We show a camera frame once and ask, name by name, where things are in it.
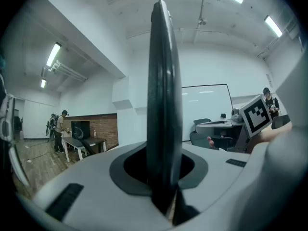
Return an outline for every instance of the white wall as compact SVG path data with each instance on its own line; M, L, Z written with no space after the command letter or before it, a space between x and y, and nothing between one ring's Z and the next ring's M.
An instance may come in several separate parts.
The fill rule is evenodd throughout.
M47 90L38 91L25 86L17 86L16 83L15 85L8 85L7 91L21 99L16 99L15 104L24 103L23 115L19 114L20 118L24 118L24 138L47 138L48 136L45 135L46 124L51 114L57 113L59 109L59 94Z
M51 114L55 113L57 107L42 103L25 101L24 117L24 138L25 139L42 139L47 138L45 135L47 121Z
M19 111L19 118L24 117L24 108L25 108L25 101L21 99L15 99L15 110Z
M270 54L266 63L273 74L276 88L283 83L285 78L293 70L301 55L302 52L298 37L292 40L288 35L286 35L284 41Z
M70 40L117 77L128 74L130 48L125 29L108 7L108 0L48 0L100 52L89 51Z
M112 104L114 77L99 69L84 83L62 92L58 113L67 110L70 116L116 113Z
M261 94L271 75L266 63L228 47L179 45L182 86L227 84L235 106ZM146 140L149 44L135 50L129 71L129 97L133 108L118 110L119 143Z
M270 69L255 56L211 44L180 45L178 49L183 87L227 84L231 97L242 97L262 94L269 86L266 74L271 76ZM146 106L148 59L146 47L133 54L129 77L134 107Z

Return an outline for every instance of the black slot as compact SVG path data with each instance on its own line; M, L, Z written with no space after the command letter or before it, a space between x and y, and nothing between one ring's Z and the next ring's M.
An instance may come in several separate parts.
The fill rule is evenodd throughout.
M180 189L194 188L206 176L207 163L203 158L184 149L181 152L178 186ZM146 157L146 143L117 157L109 168L112 181L127 194L151 196Z
M239 161L239 160L235 160L235 159L228 159L227 161L226 161L226 163L228 163L228 164L232 164L232 165L236 165L236 166L238 166L238 167L245 167L245 165L246 165L246 162L243 162L243 161Z
M83 188L84 186L77 183L68 184L68 186L47 208L46 212L58 221L62 221Z

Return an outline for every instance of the white desk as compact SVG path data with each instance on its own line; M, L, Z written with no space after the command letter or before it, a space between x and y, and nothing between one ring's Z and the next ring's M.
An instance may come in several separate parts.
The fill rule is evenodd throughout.
M100 148L101 148L101 143L103 144L103 151L106 152L106 140L105 139L99 139L99 138L87 138L84 141L86 141L90 146L94 146L94 145L99 145L99 152L100 152ZM77 149L78 151L78 155L79 155L79 159L82 160L82 153L81 153L81 149L84 149L85 151L85 155L87 156L87 150L84 148L84 146L81 144L80 141L72 138L72 137L62 137L62 144L65 150L65 155L66 155L66 159L69 162L69 158L68 158L68 152L67 152L67 146L66 143L70 144L71 146L73 146L75 149Z

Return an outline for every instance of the ceiling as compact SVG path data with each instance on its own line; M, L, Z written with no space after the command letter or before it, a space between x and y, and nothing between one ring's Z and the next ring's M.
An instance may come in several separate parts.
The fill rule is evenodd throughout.
M128 39L148 33L153 4L158 0L108 0L111 10L126 29ZM193 43L202 0L164 0L170 11L178 42ZM291 20L292 12L282 0L205 0L203 18L195 43L223 44L259 55L277 37L265 24L270 15L281 29ZM137 48L136 40L129 40Z
M41 71L46 67L47 59L56 42L62 47L53 63L59 60L85 77L91 76L98 69L97 64L91 59L87 59L84 54L71 47L64 36L35 18L27 6L11 22L4 40L5 38L9 43L2 41L4 49L7 49L5 54L13 53L11 57L6 57L9 61L8 71L14 76L20 76L20 82L33 89L41 90ZM46 80L45 89L57 92L80 84L80 81L59 72L47 72Z
M118 18L115 28L124 27L126 37L133 49L149 44L151 12L158 0L87 0L99 11L104 6ZM202 0L164 0L170 11L178 43L194 43ZM202 17L205 26L195 37L195 43L220 44L260 56L269 54L269 45L275 45L276 35L265 24L270 15L284 30L293 18L291 10L282 0L243 0L239 4L233 0L205 0ZM78 49L51 25L40 20L27 5L8 27L6 35L14 55L11 57L10 71L20 75L27 86L40 89L42 67L55 44L62 45L55 60L90 77L98 71L98 64ZM60 73L47 75L46 89L62 92L80 82Z

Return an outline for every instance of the chair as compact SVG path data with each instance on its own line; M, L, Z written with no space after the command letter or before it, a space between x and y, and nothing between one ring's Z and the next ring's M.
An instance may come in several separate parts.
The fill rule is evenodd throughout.
M80 143L83 145L83 147L85 148L85 150L87 150L89 152L90 155L94 155L96 154L95 151L92 150L91 146L89 145L88 142L84 141L84 140L79 140Z
M211 147L209 142L207 141L207 135L203 133L197 133L196 131L192 131L189 135L192 145L207 148L207 149L213 149L213 150L219 150L218 148Z
M289 115L274 117L273 122L271 124L271 129L280 128L284 126L285 124L287 124L288 122L290 122Z
M193 122L197 126L201 123L210 122L210 121L212 121L212 120L205 118L205 119L194 120Z

